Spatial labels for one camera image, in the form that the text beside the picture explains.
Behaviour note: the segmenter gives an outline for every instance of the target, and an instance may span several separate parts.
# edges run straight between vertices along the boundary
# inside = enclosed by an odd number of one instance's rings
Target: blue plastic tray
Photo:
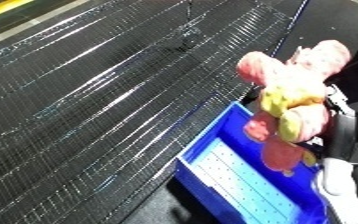
[[[178,156],[176,178],[222,223],[328,223],[311,189],[317,169],[300,164],[290,178],[267,169],[262,144],[242,132],[251,116],[232,103]]]

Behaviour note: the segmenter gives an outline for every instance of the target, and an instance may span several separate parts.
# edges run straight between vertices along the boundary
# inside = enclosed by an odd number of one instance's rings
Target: perforated tray bottom
[[[289,223],[288,217],[301,213],[298,205],[220,138],[211,142],[193,166],[200,181],[223,195],[248,223]]]

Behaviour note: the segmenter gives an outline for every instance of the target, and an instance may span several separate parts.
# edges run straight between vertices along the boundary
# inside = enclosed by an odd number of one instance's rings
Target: yellow line
[[[6,0],[0,3],[0,14],[20,7],[34,0]]]

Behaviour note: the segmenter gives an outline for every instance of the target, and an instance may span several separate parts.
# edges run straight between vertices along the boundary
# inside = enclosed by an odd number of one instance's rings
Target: pink stuffed animal
[[[313,154],[293,143],[325,131],[331,116],[324,106],[327,88],[323,82],[338,73],[350,57],[343,44],[327,40],[312,49],[299,48],[285,64],[261,52],[250,52],[240,60],[239,75],[263,87],[259,112],[244,132],[265,143],[262,160],[267,167],[292,175],[300,161],[314,164]]]

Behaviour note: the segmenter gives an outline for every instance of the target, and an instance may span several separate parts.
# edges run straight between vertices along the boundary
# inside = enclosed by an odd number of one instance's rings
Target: metal mesh belt
[[[291,19],[251,0],[112,0],[0,49],[0,223],[118,223],[249,85]]]

